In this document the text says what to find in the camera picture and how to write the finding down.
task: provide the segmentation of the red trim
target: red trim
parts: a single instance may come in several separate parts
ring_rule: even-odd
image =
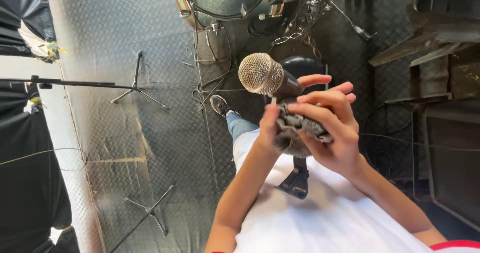
[[[430,248],[434,251],[449,248],[449,247],[470,247],[480,249],[480,242],[467,241],[467,240],[457,240],[457,241],[447,241],[439,244],[431,245]]]

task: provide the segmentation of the microphone grille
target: microphone grille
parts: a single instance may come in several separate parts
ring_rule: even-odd
[[[266,53],[254,53],[245,57],[238,68],[243,86],[252,93],[270,95],[283,79],[282,66]]]

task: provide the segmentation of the gray fluffy cloth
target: gray fluffy cloth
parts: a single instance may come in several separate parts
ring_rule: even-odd
[[[287,109],[288,104],[296,102],[295,98],[287,98],[279,103],[280,114],[276,120],[278,131],[273,145],[285,154],[306,158],[312,154],[297,134],[297,131],[305,129],[307,135],[326,144],[331,143],[333,137],[321,123],[303,115],[289,113]]]

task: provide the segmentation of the microphone stand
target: microphone stand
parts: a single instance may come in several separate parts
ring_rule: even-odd
[[[118,88],[118,89],[129,89],[127,92],[123,93],[116,99],[112,100],[111,103],[117,103],[118,100],[120,100],[122,97],[127,96],[129,93],[133,91],[139,92],[141,95],[149,98],[153,102],[159,104],[162,106],[164,109],[169,109],[167,105],[164,105],[160,103],[158,100],[154,99],[153,97],[150,97],[147,95],[144,91],[142,91],[138,85],[137,85],[137,79],[138,79],[138,71],[140,68],[140,59],[143,58],[143,54],[141,51],[138,51],[137,53],[137,66],[135,69],[135,77],[133,79],[133,83],[130,86],[125,86],[125,85],[116,85],[115,83],[111,82],[78,82],[78,81],[63,81],[61,79],[46,79],[46,78],[40,78],[37,75],[32,75],[31,79],[8,79],[8,78],[0,78],[0,81],[7,81],[7,82],[24,82],[24,83],[32,83],[32,84],[38,84],[40,89],[52,89],[53,85],[52,84],[59,84],[59,85],[71,85],[71,86],[91,86],[91,87],[107,87],[107,88]]]

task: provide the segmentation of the hand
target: hand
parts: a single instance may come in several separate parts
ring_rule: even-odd
[[[288,110],[321,122],[333,136],[333,143],[325,145],[304,131],[299,132],[313,157],[347,179],[356,175],[363,161],[358,146],[359,124],[353,117],[349,96],[335,90],[315,91],[298,97],[297,102],[290,104]]]
[[[309,76],[303,76],[298,78],[298,82],[302,84],[303,90],[305,88],[316,85],[316,84],[328,84],[332,81],[332,76],[314,74]],[[343,83],[341,85],[335,86],[329,91],[338,91],[341,93],[349,93],[353,90],[353,84],[350,82]],[[355,101],[354,94],[347,95],[350,102]],[[258,143],[262,145],[265,149],[273,149],[273,140],[277,134],[277,123],[276,119],[279,117],[279,108],[277,105],[269,104],[265,106],[265,113],[263,118],[260,121],[260,135],[258,136]]]

